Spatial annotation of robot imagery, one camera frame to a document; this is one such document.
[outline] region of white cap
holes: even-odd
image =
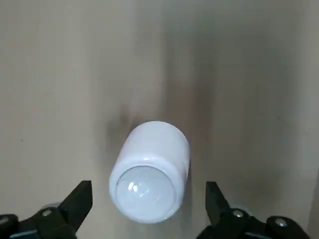
[[[120,178],[117,201],[122,213],[135,221],[161,221],[174,205],[175,190],[163,172],[138,166]]]
[[[116,207],[139,223],[157,223],[181,206],[189,167],[189,145],[171,124],[144,123],[127,138],[109,182]]]

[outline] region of wooden surface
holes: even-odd
[[[315,0],[2,0],[0,213],[25,218],[91,179],[80,239],[192,239],[213,180],[231,204],[318,238],[318,12]],[[145,120],[179,127],[192,154],[183,208],[148,226],[108,195]]]

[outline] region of bottle body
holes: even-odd
[[[157,223],[181,206],[189,171],[189,144],[175,126],[151,121],[128,136],[112,170],[116,207],[140,223]]]

